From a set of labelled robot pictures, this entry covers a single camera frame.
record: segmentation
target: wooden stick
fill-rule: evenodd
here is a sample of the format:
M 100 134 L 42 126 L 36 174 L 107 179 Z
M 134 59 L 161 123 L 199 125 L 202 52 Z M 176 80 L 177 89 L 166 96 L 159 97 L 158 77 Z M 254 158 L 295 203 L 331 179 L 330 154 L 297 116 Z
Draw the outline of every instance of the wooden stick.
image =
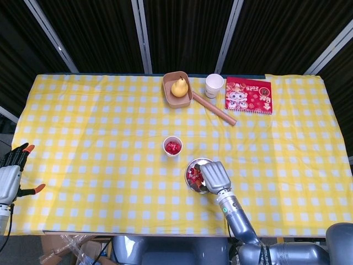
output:
M 200 96 L 196 92 L 193 91 L 192 94 L 194 95 L 194 100 L 196 100 L 202 106 L 204 106 L 205 108 L 207 108 L 210 111 L 212 111 L 213 113 L 215 113 L 218 117 L 220 117 L 221 119 L 225 120 L 230 125 L 234 126 L 237 123 L 237 121 L 235 119 L 233 119 L 231 116 L 229 116 L 225 112 L 223 112 L 220 109 L 218 109 L 216 106 L 212 105 L 210 102 L 205 100 L 202 96 Z

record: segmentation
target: pear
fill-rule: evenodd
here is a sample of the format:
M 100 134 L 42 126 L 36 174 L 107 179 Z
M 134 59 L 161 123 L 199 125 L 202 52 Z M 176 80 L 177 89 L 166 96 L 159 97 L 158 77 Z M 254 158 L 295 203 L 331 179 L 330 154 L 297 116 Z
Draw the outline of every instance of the pear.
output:
M 188 89 L 189 89 L 189 87 L 188 87 L 186 80 L 184 78 L 180 77 L 180 79 L 178 79 L 172 85 L 171 92 L 176 97 L 181 98 L 187 94 Z

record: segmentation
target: yellow checkered tablecloth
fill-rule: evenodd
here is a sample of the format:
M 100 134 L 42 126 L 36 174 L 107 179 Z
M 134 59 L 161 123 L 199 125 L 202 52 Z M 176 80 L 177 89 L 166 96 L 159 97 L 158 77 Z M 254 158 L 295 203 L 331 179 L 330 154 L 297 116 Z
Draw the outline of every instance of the yellow checkered tablecloth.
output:
M 170 109 L 161 77 L 39 75 L 13 140 L 29 142 L 15 234 L 43 230 L 226 235 L 212 194 L 185 184 L 197 157 L 223 162 L 260 236 L 323 236 L 352 221 L 353 183 L 343 138 L 317 76 L 270 76 L 273 115 L 230 113 L 231 127 L 197 102 Z M 190 78 L 204 92 L 204 78 Z M 214 104 L 224 109 L 224 93 Z M 184 143 L 177 158 L 162 149 Z

